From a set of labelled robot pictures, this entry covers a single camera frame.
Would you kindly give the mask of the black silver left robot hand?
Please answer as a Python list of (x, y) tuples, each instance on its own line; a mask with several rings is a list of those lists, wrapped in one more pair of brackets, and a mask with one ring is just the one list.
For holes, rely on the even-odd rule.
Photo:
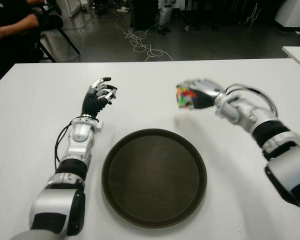
[(108, 84), (111, 79), (111, 77), (102, 77), (90, 85), (82, 103), (81, 115), (95, 118), (106, 105), (112, 104), (118, 89)]

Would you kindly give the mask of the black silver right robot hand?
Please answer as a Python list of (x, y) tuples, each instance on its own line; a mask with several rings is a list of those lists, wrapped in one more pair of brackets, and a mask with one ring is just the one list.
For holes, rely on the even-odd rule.
[(215, 100), (225, 89), (218, 83), (204, 79), (188, 79), (176, 86), (179, 109), (205, 109), (215, 105)]

